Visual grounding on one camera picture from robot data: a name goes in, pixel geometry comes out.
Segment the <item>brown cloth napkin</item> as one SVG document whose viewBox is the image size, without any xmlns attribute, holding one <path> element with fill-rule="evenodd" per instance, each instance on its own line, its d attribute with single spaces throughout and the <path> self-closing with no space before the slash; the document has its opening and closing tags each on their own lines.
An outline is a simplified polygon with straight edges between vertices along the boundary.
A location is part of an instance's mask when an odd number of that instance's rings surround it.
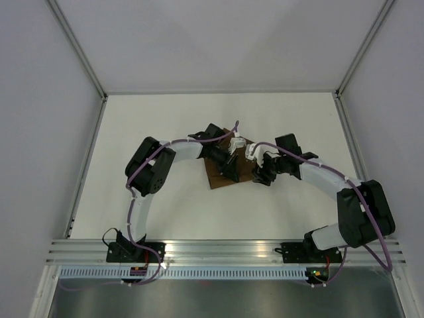
<svg viewBox="0 0 424 318">
<path fill-rule="evenodd" d="M 233 184 L 237 184 L 241 182 L 251 182 L 253 180 L 252 170 L 255 168 L 256 162 L 246 160 L 244 156 L 246 147 L 239 148 L 234 153 L 234 154 L 238 154 L 237 171 L 239 175 L 239 182 L 233 182 L 232 180 L 221 176 L 218 173 L 215 164 L 210 159 L 208 159 L 209 152 L 214 147 L 219 147 L 223 150 L 228 151 L 229 141 L 233 136 L 234 136 L 234 133 L 232 132 L 229 136 L 227 136 L 224 139 L 212 142 L 211 144 L 203 145 L 200 158 L 204 159 L 207 178 L 209 180 L 209 187 L 211 189 L 231 186 Z"/>
</svg>

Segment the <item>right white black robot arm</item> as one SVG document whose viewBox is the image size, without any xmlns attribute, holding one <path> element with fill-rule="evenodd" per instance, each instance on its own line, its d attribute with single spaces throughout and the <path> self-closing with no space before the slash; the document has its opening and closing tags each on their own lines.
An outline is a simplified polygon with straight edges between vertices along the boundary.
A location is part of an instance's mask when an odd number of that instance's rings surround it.
<svg viewBox="0 0 424 318">
<path fill-rule="evenodd" d="M 384 189 L 376 180 L 350 178 L 328 166 L 318 155 L 303 152 L 294 134 L 277 137 L 271 145 L 277 155 L 268 154 L 265 142 L 246 147 L 245 157 L 256 163 L 255 183 L 270 186 L 280 174 L 307 182 L 337 204 L 337 222 L 309 231 L 303 239 L 304 257 L 316 262 L 327 250 L 348 246 L 358 248 L 394 233 L 395 221 Z"/>
</svg>

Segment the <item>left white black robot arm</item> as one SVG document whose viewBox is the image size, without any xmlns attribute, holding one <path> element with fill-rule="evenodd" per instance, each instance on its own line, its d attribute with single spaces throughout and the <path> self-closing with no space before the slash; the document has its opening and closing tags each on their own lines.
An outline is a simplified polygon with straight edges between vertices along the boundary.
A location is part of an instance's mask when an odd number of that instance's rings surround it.
<svg viewBox="0 0 424 318">
<path fill-rule="evenodd" d="M 205 131 L 183 139 L 160 142 L 149 136 L 143 140 L 125 168 L 126 188 L 132 196 L 127 229 L 117 232 L 116 241 L 109 247 L 109 262 L 138 262 L 143 258 L 150 206 L 154 195 L 163 187 L 172 164 L 206 158 L 214 163 L 220 176 L 233 182 L 239 181 L 236 152 L 219 146 L 227 137 L 240 136 L 238 125 L 239 122 L 236 122 L 229 132 L 224 132 L 211 123 Z"/>
</svg>

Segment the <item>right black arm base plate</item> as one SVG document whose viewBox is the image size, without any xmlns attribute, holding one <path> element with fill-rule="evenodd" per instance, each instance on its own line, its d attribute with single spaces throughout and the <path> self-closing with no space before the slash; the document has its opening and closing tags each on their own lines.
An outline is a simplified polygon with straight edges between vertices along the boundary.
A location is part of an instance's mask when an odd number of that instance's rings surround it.
<svg viewBox="0 0 424 318">
<path fill-rule="evenodd" d="M 301 242 L 283 242 L 274 248 L 282 256 L 284 264 L 340 264 L 342 254 L 337 248 L 327 250 L 308 249 Z"/>
</svg>

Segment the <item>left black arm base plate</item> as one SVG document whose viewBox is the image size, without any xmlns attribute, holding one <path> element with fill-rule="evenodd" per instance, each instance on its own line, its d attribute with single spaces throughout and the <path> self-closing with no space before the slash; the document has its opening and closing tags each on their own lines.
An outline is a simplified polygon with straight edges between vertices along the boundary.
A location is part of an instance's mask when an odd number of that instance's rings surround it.
<svg viewBox="0 0 424 318">
<path fill-rule="evenodd" d="M 108 247 L 107 263 L 158 263 L 165 255 L 164 242 L 139 242 L 144 248 L 129 241 L 111 242 Z"/>
</svg>

